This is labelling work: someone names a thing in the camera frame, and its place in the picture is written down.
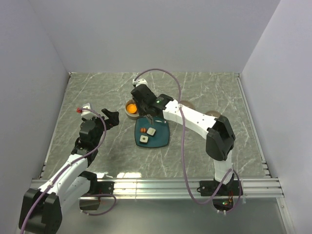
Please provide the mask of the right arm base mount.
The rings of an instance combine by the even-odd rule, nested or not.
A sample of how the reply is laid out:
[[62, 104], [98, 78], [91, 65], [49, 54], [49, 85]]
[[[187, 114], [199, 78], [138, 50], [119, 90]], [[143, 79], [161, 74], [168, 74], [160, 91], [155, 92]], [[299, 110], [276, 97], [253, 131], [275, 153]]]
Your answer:
[[[218, 185], [219, 183], [215, 180], [202, 180], [199, 182], [197, 192], [200, 193], [201, 196], [212, 196]], [[241, 182], [235, 180], [233, 175], [227, 185], [221, 185], [215, 197], [212, 199], [213, 207], [217, 212], [226, 214], [238, 204], [243, 195]]]

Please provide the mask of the orange egg tart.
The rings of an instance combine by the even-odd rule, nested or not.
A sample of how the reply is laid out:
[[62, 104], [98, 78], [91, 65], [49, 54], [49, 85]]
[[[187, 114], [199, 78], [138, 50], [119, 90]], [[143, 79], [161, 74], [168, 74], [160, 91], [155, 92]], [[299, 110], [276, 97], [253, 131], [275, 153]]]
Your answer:
[[130, 103], [126, 106], [126, 111], [129, 113], [129, 114], [136, 114], [137, 113], [137, 106], [134, 104], [134, 103]]

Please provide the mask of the sushi roll yellow centre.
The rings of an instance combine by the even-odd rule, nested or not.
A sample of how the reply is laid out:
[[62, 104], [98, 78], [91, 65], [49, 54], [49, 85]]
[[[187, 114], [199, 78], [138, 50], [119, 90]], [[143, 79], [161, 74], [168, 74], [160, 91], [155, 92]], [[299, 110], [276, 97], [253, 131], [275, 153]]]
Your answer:
[[146, 131], [146, 134], [152, 137], [155, 135], [155, 133], [156, 133], [156, 129], [152, 127], [149, 127]]

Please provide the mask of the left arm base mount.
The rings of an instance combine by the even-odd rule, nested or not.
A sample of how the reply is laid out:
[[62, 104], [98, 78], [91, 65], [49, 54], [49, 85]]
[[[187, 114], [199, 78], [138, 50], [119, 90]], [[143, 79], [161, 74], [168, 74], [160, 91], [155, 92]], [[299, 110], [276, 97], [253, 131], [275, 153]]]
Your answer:
[[[90, 181], [90, 188], [88, 192], [84, 194], [82, 197], [94, 198], [94, 200], [86, 200], [85, 202], [83, 201], [79, 202], [80, 211], [83, 214], [89, 215], [89, 216], [100, 216], [100, 215], [108, 213], [115, 207], [117, 203], [117, 199], [115, 195], [113, 194], [114, 186], [115, 186], [115, 183], [113, 181], [107, 181], [107, 180], [99, 181], [95, 173], [88, 172], [88, 171], [82, 172], [79, 176]], [[99, 208], [101, 204], [101, 199], [103, 197], [113, 198], [114, 202], [112, 206], [108, 210], [98, 213], [98, 214], [89, 213], [88, 211], [96, 211]]]

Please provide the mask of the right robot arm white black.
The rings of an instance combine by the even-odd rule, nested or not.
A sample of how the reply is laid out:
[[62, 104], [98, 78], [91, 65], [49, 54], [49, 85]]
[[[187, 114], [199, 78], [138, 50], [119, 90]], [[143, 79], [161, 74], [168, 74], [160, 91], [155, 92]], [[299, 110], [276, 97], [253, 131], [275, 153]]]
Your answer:
[[160, 117], [181, 124], [206, 140], [205, 151], [214, 160], [215, 190], [225, 195], [232, 189], [234, 173], [232, 149], [235, 135], [227, 117], [208, 116], [180, 104], [172, 97], [156, 96], [145, 84], [137, 84], [131, 91], [140, 115]]

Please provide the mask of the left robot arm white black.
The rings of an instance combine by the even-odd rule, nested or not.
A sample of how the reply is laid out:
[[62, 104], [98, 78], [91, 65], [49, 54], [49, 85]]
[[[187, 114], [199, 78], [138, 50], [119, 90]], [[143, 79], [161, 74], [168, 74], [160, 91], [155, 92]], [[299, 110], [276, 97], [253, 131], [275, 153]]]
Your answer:
[[119, 113], [102, 109], [98, 114], [89, 105], [78, 108], [81, 115], [79, 137], [62, 167], [37, 189], [28, 189], [24, 194], [19, 218], [20, 233], [55, 234], [68, 209], [81, 197], [113, 199], [114, 183], [103, 186], [95, 173], [87, 171], [98, 149], [106, 138], [107, 131], [119, 124]]

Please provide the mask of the sushi roll green centre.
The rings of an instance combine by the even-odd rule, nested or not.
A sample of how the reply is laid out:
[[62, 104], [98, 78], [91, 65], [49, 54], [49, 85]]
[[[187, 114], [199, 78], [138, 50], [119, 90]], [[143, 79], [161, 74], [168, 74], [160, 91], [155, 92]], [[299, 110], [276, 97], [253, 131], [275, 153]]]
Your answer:
[[141, 136], [140, 136], [140, 139], [139, 139], [139, 142], [140, 142], [140, 144], [147, 144], [147, 143], [148, 143], [148, 140], [149, 140], [149, 137], [148, 137], [148, 136], [141, 135]]

